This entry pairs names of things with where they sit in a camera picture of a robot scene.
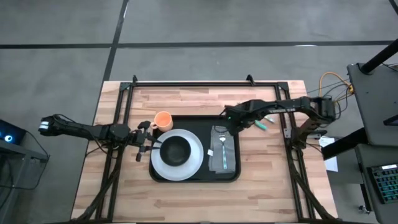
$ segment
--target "cable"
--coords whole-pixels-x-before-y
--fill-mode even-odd
[[[336,82],[336,83],[333,83],[333,84],[324,86],[324,87],[322,87],[322,88],[317,88],[317,89],[315,89],[315,90],[308,91],[307,94],[308,94],[308,93],[312,93],[312,92],[317,91],[317,90],[321,90],[321,89],[324,89],[324,88],[328,88],[329,86],[333,86],[333,85],[339,84],[339,83],[341,83],[341,82],[343,82],[343,81],[339,81],[339,82]]]
[[[336,76],[337,78],[339,78],[343,83],[345,83],[346,86],[349,86],[349,85],[350,85],[346,80],[344,80],[344,79],[343,79],[341,76],[339,76],[337,73],[334,73],[334,72],[325,72],[325,73],[321,76],[321,78],[319,79],[319,97],[322,96],[322,81],[323,81],[323,78],[324,78],[326,75],[334,75],[334,76]]]
[[[335,90],[336,88],[341,87],[341,86],[345,86],[345,84],[340,84],[340,85],[334,86],[334,87],[331,88],[329,91],[327,91],[327,92],[323,95],[323,97],[328,96],[328,94],[329,94],[331,91],[333,91],[333,90]]]
[[[347,94],[348,94],[347,89],[341,91],[341,92],[336,96],[335,101],[341,101],[341,100],[345,99],[346,97],[352,96],[352,95],[354,94],[354,93],[351,93],[349,96],[347,96]],[[345,96],[340,96],[340,95],[343,94],[344,92],[346,92],[346,97],[345,97]]]
[[[340,103],[338,102],[338,101],[336,101],[335,102],[336,104],[337,104],[337,106],[338,106],[338,118],[336,118],[336,120],[338,120],[338,119],[340,119],[341,118],[341,106],[340,106]]]
[[[63,114],[54,114],[54,115],[58,115],[58,116],[63,116],[64,118],[68,119],[69,121],[73,122],[73,123],[77,123],[76,121],[68,118],[67,116],[63,115]]]
[[[313,147],[314,149],[316,149],[318,152],[320,152],[320,153],[322,154],[322,151],[319,150],[317,147],[315,147],[315,146],[319,146],[319,147],[322,149],[322,146],[320,146],[320,145],[318,145],[318,144],[310,144],[310,143],[308,143],[308,142],[303,142],[303,141],[301,141],[301,140],[299,140],[299,141],[302,142],[302,143],[304,143],[304,144],[307,144],[307,145]]]
[[[382,65],[386,66],[387,68],[390,68],[391,70],[394,70],[394,71],[398,72],[398,70],[396,70],[394,68],[391,68],[389,65],[386,65],[385,63],[382,63]]]
[[[44,151],[45,155],[47,156],[47,162],[44,164],[44,168],[43,168],[42,172],[39,175],[39,179],[37,180],[37,183],[34,185],[34,187],[10,187],[10,186],[6,186],[6,185],[0,185],[0,187],[5,187],[5,188],[9,188],[9,189],[34,190],[34,189],[36,189],[36,187],[40,183],[40,180],[41,180],[41,178],[43,176],[45,168],[47,167],[47,164],[49,163],[50,156],[47,153],[47,151],[43,148],[43,146],[38,142],[38,140],[35,138],[35,136],[32,133],[30,133],[29,131],[26,131],[26,133],[28,133],[28,134],[30,134],[30,136],[32,136],[32,138],[36,141],[36,143],[40,146],[40,148]]]
[[[100,149],[100,147],[97,147],[96,149],[93,149],[90,152],[87,152],[85,157],[87,157],[90,153],[97,151],[98,149]]]
[[[298,150],[298,149],[294,149],[294,150],[296,151],[297,159],[294,159],[294,158],[293,158],[293,154],[292,154],[292,159],[293,159],[294,161],[299,161],[299,154],[300,154],[300,156],[303,156],[304,153],[303,153],[302,150]]]
[[[352,96],[353,94],[348,94],[348,92],[344,95],[344,96],[341,96],[340,98],[338,98],[338,99],[336,99],[335,101],[341,101],[341,100],[345,100],[346,98],[348,98],[348,97],[350,97],[350,96]]]
[[[12,176],[11,163],[10,163],[8,157],[6,157],[6,162],[8,163],[8,170],[9,170],[8,179],[11,180],[11,186],[13,186],[13,185],[14,185],[14,178],[13,178],[13,176]],[[8,198],[10,197],[11,191],[12,191],[12,189],[9,189],[9,190],[8,190],[8,193],[7,193],[6,198],[3,200],[2,204],[0,205],[0,210],[1,210],[2,207],[6,204]]]
[[[68,119],[69,121],[78,124],[76,121],[74,121],[74,120],[68,118],[67,116],[65,116],[65,115],[63,115],[63,114],[55,114],[55,115],[57,115],[57,116],[63,116],[64,118]],[[54,120],[55,120],[56,122],[58,122],[59,124],[62,124],[62,123],[57,119],[56,116],[54,116]],[[98,140],[95,138],[95,136],[93,135],[93,133],[91,133],[91,131],[89,131],[89,130],[87,130],[87,129],[85,129],[85,128],[81,128],[81,129],[87,131],[88,134],[90,134],[90,136],[93,138],[94,142],[95,142],[95,143],[97,144],[97,146],[98,146],[97,149],[100,149],[103,153],[105,153],[107,156],[109,156],[109,157],[112,158],[112,159],[116,159],[116,158],[117,158],[117,157],[113,157],[112,155],[108,155],[108,153],[102,148],[101,144],[100,144],[100,143],[98,142]]]
[[[345,96],[345,99],[346,99],[346,108],[344,108],[343,110],[340,109],[339,118],[341,117],[341,113],[344,112],[345,110],[347,110],[347,108],[348,108],[348,97],[352,96],[352,94],[351,94],[350,96],[347,96],[347,95],[348,95],[348,88],[346,89],[346,96]]]

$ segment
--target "wooden tabletop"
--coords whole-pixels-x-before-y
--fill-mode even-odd
[[[291,98],[305,96],[303,81],[287,81]],[[95,124],[113,122],[120,82],[105,82]],[[273,87],[143,87],[135,88],[129,127],[153,121],[159,111],[171,114],[219,114],[224,105],[252,99],[275,100]],[[255,126],[239,133],[241,175],[227,184],[158,183],[149,175],[150,152],[136,162],[137,148],[129,146],[123,157],[114,222],[293,222],[297,221],[279,115],[263,131]],[[307,117],[295,113],[297,125]],[[88,150],[96,148],[91,142]],[[100,150],[86,159],[73,207],[78,217],[98,193],[106,155]],[[310,188],[320,203],[337,217],[322,155],[304,150]],[[104,216],[108,211],[105,200]],[[303,192],[300,198],[308,217]]]

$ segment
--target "fork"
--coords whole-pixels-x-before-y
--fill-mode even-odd
[[[226,155],[225,155],[225,147],[224,147],[225,136],[224,135],[220,135],[220,141],[223,143],[223,168],[226,169]]]

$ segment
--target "gray floor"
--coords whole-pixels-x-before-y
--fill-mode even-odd
[[[122,0],[0,1],[0,44],[111,43]],[[120,42],[393,40],[398,17],[387,0],[131,0]],[[304,80],[318,88],[324,72],[346,76],[385,46],[118,49],[110,80]],[[25,192],[16,223],[60,222],[70,212],[87,141],[37,133],[40,118],[63,113],[92,123],[109,49],[0,50],[0,119],[33,132],[51,154],[39,187]],[[394,57],[390,62],[397,62]],[[324,85],[337,82],[326,77]],[[332,92],[336,96],[343,91]],[[327,130],[342,136],[362,126],[354,97]],[[339,217],[363,203],[352,152],[330,174]]]

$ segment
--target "metal rod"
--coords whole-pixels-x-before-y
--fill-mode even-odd
[[[104,187],[99,190],[98,194],[95,196],[94,200],[87,207],[85,212],[81,214],[77,220],[89,220],[95,209],[98,208],[98,204],[105,198],[106,192],[110,188],[110,186],[118,180],[120,174],[120,169],[113,169],[112,173],[109,175],[109,178],[106,179]]]
[[[114,169],[119,169],[119,170],[121,169],[124,149],[125,149],[125,147],[123,147],[119,150],[118,157],[116,158],[116,163],[114,165]],[[111,221],[113,220],[114,206],[116,204],[116,197],[117,197],[118,186],[119,186],[119,177],[120,177],[120,172],[118,173],[118,176],[115,178],[115,180],[112,184],[111,197],[109,199],[109,208],[108,208],[107,219],[111,220]]]
[[[131,83],[129,87],[129,94],[127,96],[127,102],[126,102],[126,109],[124,111],[124,118],[123,118],[123,124],[128,124],[129,122],[129,115],[130,115],[130,107],[132,103],[132,93],[134,91],[134,85]],[[118,152],[118,157],[116,158],[116,163],[114,165],[114,169],[121,169],[122,166],[122,160],[123,160],[123,153],[125,150],[126,146],[123,146],[120,148]],[[111,198],[109,200],[109,209],[108,209],[108,220],[113,220],[113,213],[114,213],[114,206],[116,204],[116,197],[117,197],[117,192],[118,192],[118,186],[119,186],[119,177],[120,174],[116,177],[115,181],[113,182],[112,185],[112,190],[111,190]]]
[[[311,219],[311,218],[301,218],[299,223],[306,223],[306,224],[370,224],[370,223],[359,223],[359,222],[347,222],[343,220],[319,220],[319,219]]]
[[[276,83],[261,83],[256,82],[256,86],[269,86],[273,87]],[[202,87],[209,87],[209,86],[251,86],[249,81],[243,82],[137,82],[137,87],[149,87],[149,86],[202,86]]]
[[[286,97],[286,99],[290,100],[290,93],[288,90],[285,90],[285,97]],[[292,129],[296,128],[297,124],[296,124],[296,120],[294,119],[294,114],[288,113],[288,115],[289,115]],[[298,166],[300,167],[300,174],[301,174],[305,184],[309,185],[307,170],[305,169],[303,154],[302,154],[301,149],[299,149],[299,150],[300,151],[297,151],[297,160],[298,160]],[[312,205],[310,199],[308,198],[308,196],[305,196],[305,203],[307,204],[308,214],[309,214],[310,218],[316,218],[315,212],[313,209],[313,205]]]
[[[46,162],[48,160],[48,157],[43,154],[42,152],[35,152],[32,150],[28,150],[22,146],[18,146],[16,144],[9,144],[6,141],[0,141],[0,152],[12,152],[12,153],[18,153],[21,155],[30,155],[30,157],[40,159],[42,162]]]
[[[368,191],[366,190],[366,187],[364,184],[360,184],[360,186],[361,186],[361,192],[362,192],[363,200],[365,202],[366,210],[371,212],[371,211],[373,211],[373,209],[372,209],[371,202],[369,200]]]
[[[324,219],[324,220],[331,220],[335,219],[332,215],[326,211],[326,209],[322,206],[322,204],[318,201],[316,196],[312,193],[310,187],[304,183],[304,180],[301,178],[299,172],[297,172],[297,169],[294,166],[294,163],[290,163],[291,166],[289,167],[289,171],[292,174],[292,177],[295,179],[296,183],[301,187],[301,189],[304,191],[304,194],[308,196],[308,198],[311,200],[313,203],[313,206],[317,210],[319,216]]]
[[[134,87],[131,84],[130,87],[129,87],[129,94],[127,96],[126,109],[124,110],[123,124],[128,124],[128,122],[129,122],[129,115],[130,115],[130,107],[131,107],[133,90],[134,90]]]
[[[116,109],[114,112],[114,116],[113,116],[113,123],[116,124],[119,121],[119,117],[120,117],[120,108],[122,106],[122,100],[123,100],[123,90],[120,88],[119,89],[119,94],[118,94],[118,101],[116,103]],[[112,154],[113,154],[113,150],[112,150],[112,146],[108,147],[108,151],[106,152],[107,156],[106,156],[106,160],[105,160],[105,165],[104,165],[104,172],[102,175],[102,181],[101,181],[101,188],[102,189],[105,186],[106,180],[109,177],[109,171],[111,169],[111,162],[112,162]],[[99,201],[98,204],[98,208],[96,209],[95,212],[95,219],[100,219],[102,216],[102,209],[104,207],[104,199]]]
[[[275,93],[276,93],[276,100],[281,100],[282,98],[280,97],[279,87],[277,85],[274,85],[274,88],[275,88]],[[281,125],[282,131],[283,131],[283,129],[286,128],[285,116],[283,113],[281,113],[281,114],[279,114],[279,117],[280,117],[280,125]],[[295,208],[296,208],[296,212],[297,212],[297,218],[300,219],[303,217],[303,208],[301,207],[299,189],[298,189],[296,181],[293,178],[292,173],[290,171],[290,166],[291,166],[291,164],[293,164],[293,157],[292,157],[289,147],[287,146],[287,140],[285,137],[284,137],[284,142],[285,142],[287,165],[289,167],[290,182],[292,184],[294,204],[295,204]]]
[[[369,75],[369,73],[371,71],[373,71],[377,66],[379,66],[381,63],[385,62],[387,59],[389,59],[391,56],[393,56],[397,52],[398,52],[398,39],[393,41],[393,43],[388,45],[385,49],[380,51],[371,60],[366,62],[364,65],[362,65],[362,67],[360,69],[363,73]]]
[[[120,109],[122,107],[122,100],[123,100],[123,91],[120,90],[118,94],[118,100],[116,102],[116,109],[114,111],[114,116],[113,116],[113,123],[116,124],[119,121],[120,117]]]

